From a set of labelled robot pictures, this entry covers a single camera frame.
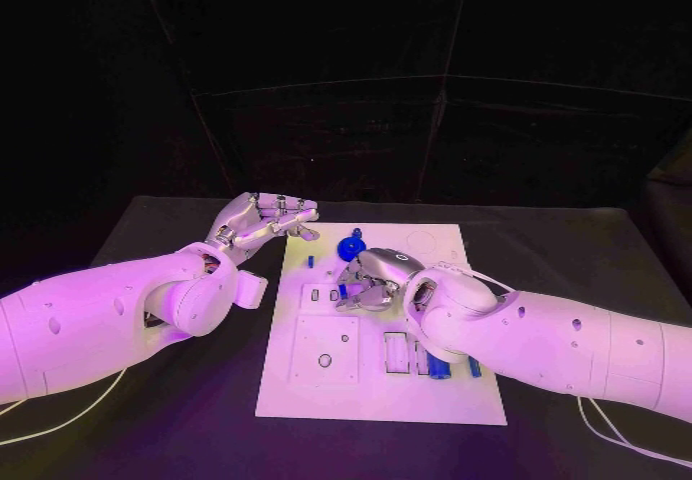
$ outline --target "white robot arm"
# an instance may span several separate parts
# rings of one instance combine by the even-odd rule
[[[440,360],[458,363],[471,355],[538,388],[692,422],[692,328],[537,293],[508,289],[495,296],[478,276],[489,280],[445,263],[423,268],[406,254],[373,248],[341,273],[340,283],[364,290],[337,309],[377,311],[400,301],[409,332]]]
[[[316,217],[311,201],[244,193],[203,243],[58,275],[1,298],[0,404],[76,388],[205,335],[233,303],[256,308],[266,281],[236,266],[278,235],[314,240],[302,222]]]

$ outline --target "blue part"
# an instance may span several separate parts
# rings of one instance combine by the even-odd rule
[[[363,232],[355,228],[350,237],[345,237],[335,246],[335,252],[344,262],[350,262],[355,258],[355,255],[367,249],[364,242],[360,240],[361,236]]]
[[[436,357],[433,357],[429,352],[427,354],[427,374],[429,378],[435,380],[443,380],[445,378],[451,378],[451,369],[449,364],[442,362]]]
[[[478,361],[472,357],[468,357],[468,368],[471,369],[471,377],[478,378],[479,375],[481,375],[479,364],[478,364]]]

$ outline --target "white board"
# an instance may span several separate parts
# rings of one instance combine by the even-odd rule
[[[288,237],[254,415],[505,425],[494,374],[481,366],[472,378],[463,362],[451,365],[451,378],[429,378],[397,306],[335,312],[345,267],[335,245],[355,227],[367,248],[400,250],[425,266],[466,266],[456,225],[315,223],[316,241]]]

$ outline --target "blue object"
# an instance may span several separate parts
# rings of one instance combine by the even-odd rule
[[[361,236],[363,233],[360,232],[360,229],[352,229],[350,237],[345,237],[335,246],[335,252],[344,262],[350,262],[355,258],[355,255],[367,249],[364,242],[360,239]]]
[[[442,362],[436,357],[433,357],[429,352],[427,354],[427,374],[429,378],[435,380],[443,380],[445,378],[451,377],[451,369],[449,364]]]
[[[471,377],[479,377],[479,364],[478,361],[469,356],[468,357],[468,368],[471,369]]]

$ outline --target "dark table surface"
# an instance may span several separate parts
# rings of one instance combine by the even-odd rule
[[[93,265],[203,239],[226,202],[136,197]],[[514,288],[692,326],[622,210],[321,203],[319,214],[325,222],[455,223],[472,268]],[[241,266],[269,281],[259,309],[233,307],[211,334],[129,368],[74,424],[0,447],[0,478],[688,478],[593,436],[573,397],[504,377],[505,427],[254,418],[283,245],[270,240]],[[0,438],[68,419],[110,381],[30,400],[0,418]],[[692,458],[692,425],[600,405],[635,445]]]

